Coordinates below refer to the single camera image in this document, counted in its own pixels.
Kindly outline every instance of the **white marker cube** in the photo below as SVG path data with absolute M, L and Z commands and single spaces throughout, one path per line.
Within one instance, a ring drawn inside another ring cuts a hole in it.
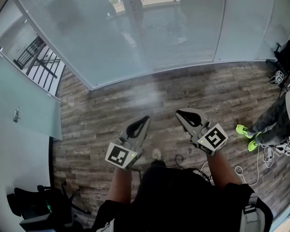
M 284 80 L 284 74 L 280 70 L 276 72 L 276 81 L 278 84 L 281 84 L 282 81 Z
M 201 139 L 198 140 L 198 148 L 209 155 L 217 153 L 228 140 L 228 136 L 217 123 Z
M 110 143 L 105 161 L 108 161 L 119 168 L 126 169 L 132 160 L 137 159 L 137 155 L 138 153 L 135 151 Z

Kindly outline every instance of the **white shoe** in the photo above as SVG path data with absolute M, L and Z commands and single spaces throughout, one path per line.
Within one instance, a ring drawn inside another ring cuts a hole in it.
M 154 160 L 162 160 L 161 158 L 161 151 L 158 149 L 158 148 L 155 148 L 153 151 L 152 151 L 152 154 L 151 154 L 152 158 Z

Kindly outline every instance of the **wooden floor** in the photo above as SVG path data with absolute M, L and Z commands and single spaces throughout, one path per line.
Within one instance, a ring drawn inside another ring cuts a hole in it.
M 184 167 L 201 168 L 206 156 L 190 145 L 174 114 L 185 107 L 203 110 L 221 124 L 229 136 L 222 151 L 233 167 L 244 169 L 249 184 L 256 182 L 257 150 L 247 151 L 248 139 L 238 135 L 235 127 L 251 125 L 278 98 L 280 90 L 268 83 L 269 75 L 262 62 L 204 65 L 135 78 L 91 92 L 66 70 L 58 93 L 63 140 L 53 145 L 56 186 L 66 180 L 69 193 L 81 189 L 75 204 L 92 215 L 78 213 L 78 220 L 84 227 L 91 226 L 114 170 L 104 160 L 106 150 L 122 123 L 135 116 L 151 117 L 143 146 L 146 153 L 137 168 L 146 170 L 155 147 L 160 148 L 167 165 L 173 165 L 175 155 L 180 154 Z M 267 169 L 262 155 L 261 149 L 260 178 L 253 189 L 276 217 L 290 203 L 290 157 L 275 156 L 273 166 Z M 139 185 L 136 172 L 132 185 L 134 198 Z

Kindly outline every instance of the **black railing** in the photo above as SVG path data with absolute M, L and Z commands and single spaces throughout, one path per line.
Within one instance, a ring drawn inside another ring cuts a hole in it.
M 38 36 L 19 56 L 17 60 L 13 60 L 13 62 L 22 70 L 25 65 L 35 57 L 35 54 L 38 52 L 40 46 L 44 44 L 44 41 Z
M 43 84 L 43 88 L 45 88 L 45 85 L 47 84 L 47 80 L 48 80 L 48 77 L 49 75 L 52 76 L 51 80 L 50 80 L 50 84 L 49 84 L 49 87 L 47 89 L 47 91 L 49 92 L 50 91 L 50 88 L 51 88 L 51 85 L 53 83 L 53 80 L 54 79 L 57 79 L 58 77 L 56 76 L 56 71 L 58 69 L 58 66 L 60 64 L 60 59 L 57 57 L 57 55 L 50 49 L 50 48 L 46 48 L 46 52 L 44 54 L 44 56 L 42 58 L 39 57 L 39 55 L 41 54 L 41 52 L 43 51 L 43 49 L 46 47 L 46 44 L 43 43 L 40 47 L 39 47 L 39 50 L 38 52 L 35 54 L 33 60 L 31 61 L 27 71 L 26 71 L 26 75 L 29 76 L 29 74 L 31 73 L 31 70 L 33 67 L 36 67 L 37 66 L 37 69 L 32 77 L 32 80 L 34 80 L 38 74 L 38 72 L 40 71 L 41 74 L 39 76 L 39 79 L 37 81 L 37 83 L 40 85 L 40 82 L 42 80 L 42 77 L 44 75 L 44 71 L 47 71 L 47 75 L 46 75 L 46 78 L 45 78 L 45 81 L 44 81 L 44 84 Z

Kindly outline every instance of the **person's right arm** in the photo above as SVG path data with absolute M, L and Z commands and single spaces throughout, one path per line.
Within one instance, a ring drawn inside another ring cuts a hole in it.
M 207 155 L 207 159 L 215 186 L 223 189 L 228 183 L 242 184 L 223 153 L 219 151 L 213 156 Z

